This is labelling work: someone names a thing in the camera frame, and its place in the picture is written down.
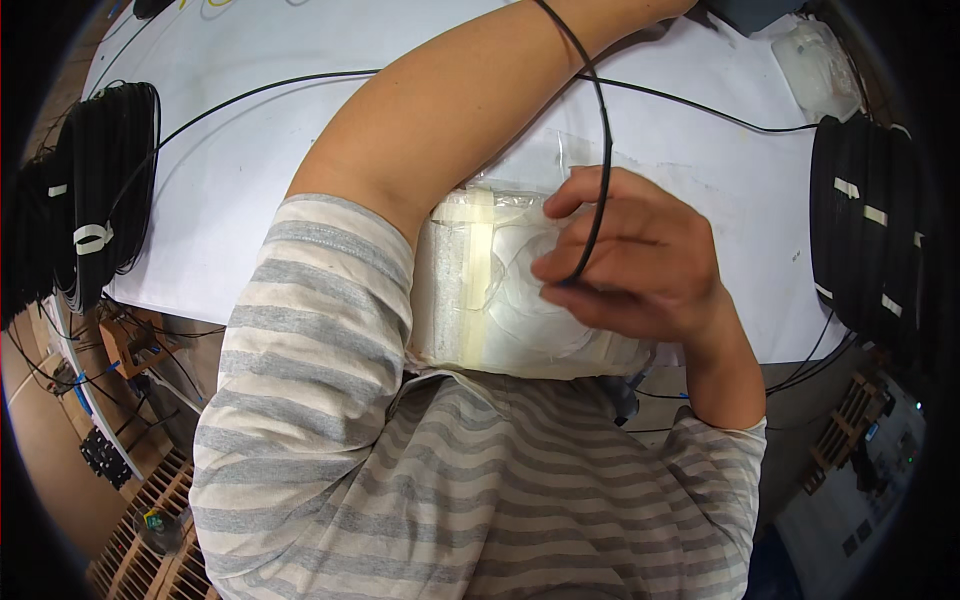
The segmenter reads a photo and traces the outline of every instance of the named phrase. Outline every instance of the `white tissue paper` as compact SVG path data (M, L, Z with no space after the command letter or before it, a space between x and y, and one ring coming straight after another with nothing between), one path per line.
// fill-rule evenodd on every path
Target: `white tissue paper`
M543 202L570 166L599 162L596 153L586 140L547 131L438 204L417 247L414 367L573 379L630 375L652 362L653 342L581 325L542 300L530 275L576 218L547 219Z

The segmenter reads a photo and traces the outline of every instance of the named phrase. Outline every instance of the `striped shirt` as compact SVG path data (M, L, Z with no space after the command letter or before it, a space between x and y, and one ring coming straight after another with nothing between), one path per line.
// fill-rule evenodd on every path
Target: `striped shirt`
M765 420L720 430L686 409L653 452L590 380L401 386L413 265L357 204L277 211L196 434L190 503L220 593L743 595Z

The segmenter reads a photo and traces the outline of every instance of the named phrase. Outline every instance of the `person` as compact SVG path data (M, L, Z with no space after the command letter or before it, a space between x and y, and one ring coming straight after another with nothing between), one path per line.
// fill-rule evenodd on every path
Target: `person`
M549 0L596 56L692 0ZM401 386L421 223L583 65L533 0L390 64L326 126L230 317L190 503L225 598L714 598L744 593L765 448L759 366L708 222L612 174L536 261L582 323L683 344L692 412L659 451L591 380L436 371ZM578 169L547 202L599 194Z

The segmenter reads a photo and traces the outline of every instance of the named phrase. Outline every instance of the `finger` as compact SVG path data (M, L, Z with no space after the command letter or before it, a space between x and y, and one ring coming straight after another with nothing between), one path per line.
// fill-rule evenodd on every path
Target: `finger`
M557 246L583 245L593 231L596 209L581 215L560 233ZM627 240L644 244L671 243L684 237L684 216L668 206L639 199L607 200L597 241Z
M642 300L626 292L600 292L586 285L546 285L540 295L568 310L587 327L630 338L659 338L665 333L644 310Z
M558 246L534 260L530 273L541 281L558 283L570 277L584 246ZM595 288L617 288L634 294L666 289L683 269L674 253L657 246L623 241L597 243L580 281Z
M562 219L573 214L573 211L583 203L597 202L600 198L602 178L602 166L571 169L569 179L564 181L564 184L543 205L543 214L551 219ZM636 173L620 167L611 169L608 198L644 197L665 193L655 183Z

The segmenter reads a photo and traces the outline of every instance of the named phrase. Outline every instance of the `table surface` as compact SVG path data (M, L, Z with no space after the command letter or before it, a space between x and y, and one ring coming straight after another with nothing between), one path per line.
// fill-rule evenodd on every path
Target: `table surface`
M378 68L506 0L304 0L172 4L153 21L117 17L87 76L154 84L161 134L255 87L311 73ZM745 38L678 19L666 35L618 51L601 77L653 87L763 127L804 116L770 50L785 17ZM105 68L117 57L105 73ZM293 84L207 117L159 153L144 250L108 287L116 299L225 324L253 271L276 206L307 149L365 78ZM828 317L809 255L813 130L765 135L635 91L605 87L614 150L704 214L721 276L761 363L804 360ZM587 82L571 84L528 131L603 139ZM526 139L511 149L523 156ZM835 319L814 357L846 329Z

